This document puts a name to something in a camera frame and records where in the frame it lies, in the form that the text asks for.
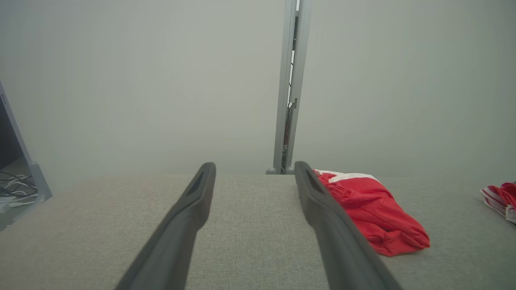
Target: floor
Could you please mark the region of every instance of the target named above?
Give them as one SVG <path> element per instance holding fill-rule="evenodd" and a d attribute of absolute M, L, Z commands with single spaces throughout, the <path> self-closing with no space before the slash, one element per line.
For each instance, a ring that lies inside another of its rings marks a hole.
<path fill-rule="evenodd" d="M 23 175 L 30 175 L 29 168 L 27 166 L 27 163 L 25 162 L 25 158 L 20 158 L 13 163 L 9 164 L 8 166 L 4 167 L 2 169 L 4 172 L 8 172 L 14 175 L 17 174 L 23 174 Z M 0 232 L 3 231 L 6 227 L 10 226 L 13 223 L 14 218 L 22 213 L 24 210 L 26 210 L 30 205 L 23 205 L 19 207 L 14 207 L 8 210 L 6 213 L 0 214 Z"/>

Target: black cable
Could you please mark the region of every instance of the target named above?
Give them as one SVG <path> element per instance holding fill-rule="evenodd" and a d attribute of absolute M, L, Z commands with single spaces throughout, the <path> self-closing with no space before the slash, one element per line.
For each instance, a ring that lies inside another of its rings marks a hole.
<path fill-rule="evenodd" d="M 20 186 L 22 185 L 20 183 L 18 183 L 18 185 L 14 188 L 13 191 L 10 191 L 10 190 L 7 190 L 7 189 L 5 189 L 3 187 L 0 187 L 0 194 L 2 194 L 3 196 L 28 197 L 28 196 L 33 196 L 36 193 L 38 193 L 38 190 L 37 190 L 36 186 L 32 182 L 29 182 L 27 180 L 30 177 L 32 177 L 32 175 L 29 175 L 29 176 L 24 177 L 24 178 L 20 178 L 20 177 L 14 175 L 14 174 L 9 173 L 9 172 L 0 171 L 0 173 L 5 174 L 5 175 L 9 175 L 9 176 L 12 176 L 12 177 L 16 178 L 16 179 L 0 180 L 0 182 L 18 180 L 20 183 L 24 183 L 28 187 L 32 187 L 34 189 L 34 192 L 31 193 L 31 194 L 28 194 L 28 195 L 18 195 L 18 194 L 14 194 L 13 192 L 16 192 L 18 190 L 18 188 L 20 188 Z"/>
<path fill-rule="evenodd" d="M 19 178 L 18 176 L 14 175 L 14 174 L 11 174 L 11 173 L 9 173 L 9 172 L 5 172 L 5 171 L 1 171 L 1 170 L 0 170 L 0 173 L 1 173 L 1 174 L 5 174 L 5 175 L 12 176 L 12 177 L 17 178 L 17 179 L 21 179 L 21 178 Z"/>
<path fill-rule="evenodd" d="M 19 195 L 19 194 L 14 194 L 3 187 L 0 187 L 0 193 L 10 196 L 10 197 L 29 197 L 29 196 L 33 196 L 33 195 L 37 194 L 38 191 L 35 190 L 33 193 L 28 194 L 28 195 Z"/>

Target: red cloth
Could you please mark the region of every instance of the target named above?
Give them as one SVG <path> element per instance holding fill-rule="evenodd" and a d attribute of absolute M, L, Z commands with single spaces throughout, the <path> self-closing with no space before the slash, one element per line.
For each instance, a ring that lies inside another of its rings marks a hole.
<path fill-rule="evenodd" d="M 395 256 L 430 247 L 430 239 L 420 223 L 401 209 L 379 181 L 350 178 L 330 182 L 335 176 L 323 173 L 319 180 L 377 253 Z"/>
<path fill-rule="evenodd" d="M 516 184 L 506 182 L 501 187 L 490 185 L 488 188 L 498 193 L 505 205 L 512 204 L 512 206 L 516 207 Z"/>

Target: cable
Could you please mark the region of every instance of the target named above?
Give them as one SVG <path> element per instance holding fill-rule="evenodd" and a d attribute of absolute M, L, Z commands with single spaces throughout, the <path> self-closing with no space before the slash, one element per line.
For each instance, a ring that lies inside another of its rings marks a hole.
<path fill-rule="evenodd" d="M 24 200 L 24 199 L 28 199 L 28 198 L 36 197 L 36 196 L 38 196 L 38 194 L 31 195 L 31 196 L 25 196 L 25 197 L 18 198 L 18 199 L 15 199 L 15 200 L 10 200 L 10 201 L 0 201 L 0 204 L 17 202 L 17 201 L 20 201 L 20 200 Z"/>
<path fill-rule="evenodd" d="M 12 177 L 11 177 L 11 178 L 9 178 L 9 179 L 12 179 L 12 178 L 20 179 L 20 178 L 18 177 L 18 176 L 20 176 L 20 175 L 21 175 L 21 176 L 23 176 L 23 177 L 25 177 L 25 175 L 23 175 L 23 174 L 14 175 L 14 174 L 11 174 L 11 173 L 9 173 L 9 172 L 5 172 L 5 171 L 1 171 L 1 170 L 0 170 L 0 173 L 1 173 L 1 174 L 8 175 L 8 176 L 12 176 Z"/>
<path fill-rule="evenodd" d="M 28 204 L 31 204 L 31 203 L 35 203 L 35 201 L 29 201 L 29 202 L 12 202 L 9 204 L 9 206 L 11 208 L 13 207 L 18 207 L 18 206 L 22 206 L 22 205 L 28 205 Z"/>
<path fill-rule="evenodd" d="M 22 179 L 22 178 L 26 178 L 25 175 L 23 174 L 18 174 L 18 175 L 15 175 L 14 177 L 11 177 L 11 178 L 8 178 L 8 179 L 0 179 L 0 182 L 4 182 L 4 181 L 11 181 L 13 179 Z"/>
<path fill-rule="evenodd" d="M 6 196 L 11 196 L 11 197 L 25 197 L 25 196 L 32 196 L 32 195 L 35 195 L 38 191 L 34 191 L 32 194 L 28 195 L 26 192 L 22 191 L 22 190 L 17 190 L 17 191 L 9 191 L 9 190 L 6 190 L 4 189 L 3 187 L 0 187 L 0 193 L 2 194 L 5 194 Z"/>
<path fill-rule="evenodd" d="M 11 197 L 23 198 L 23 197 L 34 196 L 38 192 L 37 187 L 32 182 L 29 182 L 27 180 L 30 177 L 32 177 L 32 175 L 29 175 L 29 176 L 25 176 L 23 174 L 14 175 L 14 174 L 11 174 L 11 173 L 5 172 L 5 171 L 0 171 L 0 173 L 11 176 L 10 178 L 8 178 L 6 180 L 0 181 L 0 183 L 8 181 L 7 185 L 5 185 L 3 187 L 0 186 L 0 194 L 2 194 L 2 195 L 0 195 L 0 197 L 1 196 L 4 196 L 4 197 L 11 196 Z M 16 185 L 16 187 L 13 190 L 8 190 L 7 188 L 12 185 Z M 22 185 L 33 188 L 34 192 L 27 194 L 26 192 L 24 192 L 22 190 L 18 190 L 20 188 L 20 186 L 22 186 Z"/>

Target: gray carpet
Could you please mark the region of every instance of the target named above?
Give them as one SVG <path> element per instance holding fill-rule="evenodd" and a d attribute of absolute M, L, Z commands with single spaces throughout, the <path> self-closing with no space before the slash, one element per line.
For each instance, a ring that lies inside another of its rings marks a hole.
<path fill-rule="evenodd" d="M 0 233 L 0 289 L 112 289 L 192 175 L 109 177 L 52 197 Z M 431 248 L 382 257 L 405 289 L 514 289 L 516 227 L 473 183 L 380 178 Z M 187 289 L 327 289 L 293 176 L 219 175 Z"/>

